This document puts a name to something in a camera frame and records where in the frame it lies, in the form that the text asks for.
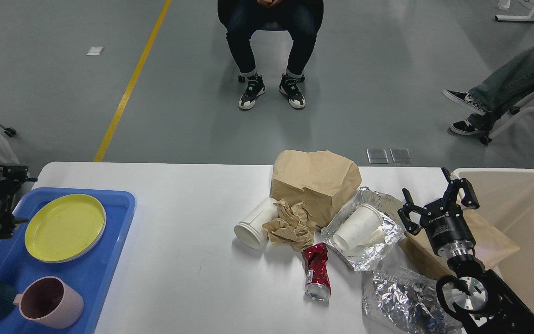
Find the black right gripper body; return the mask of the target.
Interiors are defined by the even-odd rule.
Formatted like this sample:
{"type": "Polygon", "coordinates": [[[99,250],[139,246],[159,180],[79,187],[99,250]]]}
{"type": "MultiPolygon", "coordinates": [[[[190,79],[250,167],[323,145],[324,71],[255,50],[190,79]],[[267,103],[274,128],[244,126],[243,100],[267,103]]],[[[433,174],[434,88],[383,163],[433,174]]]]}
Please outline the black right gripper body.
{"type": "Polygon", "coordinates": [[[421,216],[420,225],[426,231],[434,254],[441,257],[471,254],[476,241],[460,204],[436,199],[424,209],[426,214],[421,216]]]}

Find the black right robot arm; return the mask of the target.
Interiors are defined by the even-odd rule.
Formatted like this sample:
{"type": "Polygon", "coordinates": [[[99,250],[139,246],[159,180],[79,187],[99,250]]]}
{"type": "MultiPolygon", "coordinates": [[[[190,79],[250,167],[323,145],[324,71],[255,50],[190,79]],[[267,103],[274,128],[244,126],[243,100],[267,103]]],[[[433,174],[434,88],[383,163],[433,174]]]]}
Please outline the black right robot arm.
{"type": "Polygon", "coordinates": [[[436,256],[446,260],[450,275],[436,283],[442,309],[459,321],[467,334],[534,334],[534,313],[500,278],[476,258],[473,233],[463,209],[479,209],[472,184],[452,178],[446,168],[443,196],[417,206],[403,188],[403,206],[398,210],[411,235],[425,231],[436,256]]]}

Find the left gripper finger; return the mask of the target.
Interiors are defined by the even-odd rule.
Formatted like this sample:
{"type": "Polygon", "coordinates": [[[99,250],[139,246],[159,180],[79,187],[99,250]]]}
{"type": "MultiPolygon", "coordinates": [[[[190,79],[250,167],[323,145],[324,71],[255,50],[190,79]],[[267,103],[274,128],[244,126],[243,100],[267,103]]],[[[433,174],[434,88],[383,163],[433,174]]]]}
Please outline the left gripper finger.
{"type": "Polygon", "coordinates": [[[27,218],[18,218],[12,213],[3,213],[0,217],[0,240],[12,238],[15,228],[26,222],[28,222],[27,218]]]}
{"type": "Polygon", "coordinates": [[[37,182],[37,178],[28,175],[26,165],[0,164],[0,195],[14,195],[26,182],[37,182]]]}

